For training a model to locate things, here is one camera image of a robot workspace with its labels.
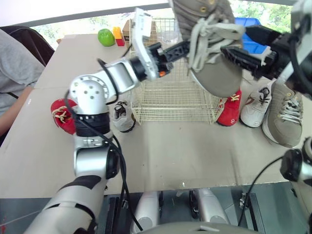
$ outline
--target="floor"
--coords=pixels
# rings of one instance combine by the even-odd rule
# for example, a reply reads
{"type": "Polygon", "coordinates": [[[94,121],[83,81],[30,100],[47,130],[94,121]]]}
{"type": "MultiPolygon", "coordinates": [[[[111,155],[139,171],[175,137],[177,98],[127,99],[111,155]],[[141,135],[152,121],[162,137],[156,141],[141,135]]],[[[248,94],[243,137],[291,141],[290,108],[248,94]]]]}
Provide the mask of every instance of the floor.
{"type": "MultiPolygon", "coordinates": [[[[238,201],[241,191],[247,189],[248,186],[211,188],[232,225],[237,225],[240,215],[238,201]]],[[[255,185],[253,192],[257,196],[266,234],[304,234],[306,232],[306,221],[296,197],[291,192],[290,183],[259,184],[255,185]]],[[[176,194],[177,191],[164,192],[164,206],[160,222],[163,224],[177,221],[198,221],[191,217],[188,192],[183,192],[180,196],[176,196],[176,194]]],[[[104,233],[110,197],[112,195],[105,198],[102,206],[98,219],[98,234],[104,233]]],[[[138,202],[139,198],[140,194],[132,194],[134,204],[138,202]]],[[[0,199],[1,234],[23,233],[48,200],[48,198],[0,199]]],[[[120,223],[123,225],[120,226],[118,233],[128,234],[131,218],[126,209],[121,212],[120,223]]],[[[249,221],[244,220],[243,224],[246,227],[251,226],[249,221]]]]}

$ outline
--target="black strap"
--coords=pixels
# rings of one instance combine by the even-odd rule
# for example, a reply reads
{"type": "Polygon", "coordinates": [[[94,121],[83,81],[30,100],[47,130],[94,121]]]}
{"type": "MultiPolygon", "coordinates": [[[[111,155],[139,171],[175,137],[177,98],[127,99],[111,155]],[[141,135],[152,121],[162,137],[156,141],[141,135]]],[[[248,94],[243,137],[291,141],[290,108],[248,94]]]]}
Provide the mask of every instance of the black strap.
{"type": "Polygon", "coordinates": [[[12,96],[12,97],[14,97],[14,98],[16,98],[16,99],[19,98],[19,96],[15,95],[15,94],[13,94],[13,93],[11,93],[11,92],[8,92],[8,93],[0,93],[0,94],[8,94],[8,95],[10,95],[10,96],[12,96]]]}

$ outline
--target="sneaker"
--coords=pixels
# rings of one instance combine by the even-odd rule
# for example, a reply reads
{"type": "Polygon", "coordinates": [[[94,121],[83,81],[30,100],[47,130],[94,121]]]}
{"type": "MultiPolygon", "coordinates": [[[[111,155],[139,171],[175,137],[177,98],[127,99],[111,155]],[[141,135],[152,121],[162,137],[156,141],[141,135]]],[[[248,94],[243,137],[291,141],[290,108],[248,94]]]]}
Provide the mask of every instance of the sneaker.
{"type": "Polygon", "coordinates": [[[262,124],[264,115],[272,100],[271,88],[274,81],[253,91],[240,113],[240,120],[248,127],[256,128],[262,124]]]}
{"type": "MultiPolygon", "coordinates": [[[[70,99],[68,100],[68,103],[71,107],[77,106],[77,104],[70,99]]],[[[64,99],[60,98],[52,103],[51,113],[53,120],[58,127],[69,134],[74,134],[76,132],[75,121],[69,113],[64,99]]]]}
{"type": "Polygon", "coordinates": [[[302,115],[301,94],[275,82],[272,85],[271,105],[262,124],[264,134],[277,144],[293,148],[301,139],[302,115]]]}
{"type": "Polygon", "coordinates": [[[119,101],[115,105],[113,124],[122,133],[127,133],[134,128],[136,119],[126,101],[119,101]]]}
{"type": "Polygon", "coordinates": [[[227,98],[239,89],[242,69],[221,54],[220,47],[237,45],[245,33],[228,0],[173,0],[183,40],[190,41],[191,75],[209,93],[227,98]]]}
{"type": "Polygon", "coordinates": [[[238,90],[226,100],[224,110],[217,120],[218,124],[223,126],[232,126],[237,123],[241,96],[242,91],[238,90]]]}

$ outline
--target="red shoe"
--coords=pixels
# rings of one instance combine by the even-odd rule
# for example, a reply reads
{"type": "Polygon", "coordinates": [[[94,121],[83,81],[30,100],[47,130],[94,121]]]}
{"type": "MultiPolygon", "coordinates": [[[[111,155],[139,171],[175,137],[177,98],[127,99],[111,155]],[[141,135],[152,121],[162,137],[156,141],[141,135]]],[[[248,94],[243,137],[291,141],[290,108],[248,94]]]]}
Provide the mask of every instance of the red shoe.
{"type": "Polygon", "coordinates": [[[242,91],[238,90],[236,94],[228,97],[224,104],[224,110],[217,120],[217,123],[223,126],[232,126],[236,124],[239,117],[239,104],[242,91]]]}
{"type": "MultiPolygon", "coordinates": [[[[70,99],[68,100],[68,103],[71,107],[77,106],[77,104],[70,99]]],[[[72,115],[69,113],[68,109],[66,108],[64,99],[60,98],[52,103],[51,113],[54,122],[58,127],[60,127],[69,134],[74,134],[76,132],[76,128],[74,125],[75,121],[72,118],[72,115]]]]}

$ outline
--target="cardboard box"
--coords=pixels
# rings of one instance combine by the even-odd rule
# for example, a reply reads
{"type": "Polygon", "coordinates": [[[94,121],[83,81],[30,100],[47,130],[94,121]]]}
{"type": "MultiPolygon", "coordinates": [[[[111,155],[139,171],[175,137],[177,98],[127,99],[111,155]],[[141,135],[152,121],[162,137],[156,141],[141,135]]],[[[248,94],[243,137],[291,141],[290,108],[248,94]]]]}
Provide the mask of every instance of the cardboard box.
{"type": "Polygon", "coordinates": [[[122,34],[123,38],[125,39],[125,45],[129,47],[130,44],[130,26],[131,26],[131,19],[127,20],[125,26],[123,26],[122,34]]]}
{"type": "MultiPolygon", "coordinates": [[[[131,19],[127,20],[125,26],[122,29],[123,38],[125,39],[125,45],[129,47],[130,36],[131,36],[131,19]]],[[[148,40],[144,41],[145,46],[150,46],[158,42],[157,32],[156,32],[156,22],[152,21],[151,36],[148,40]]]]}

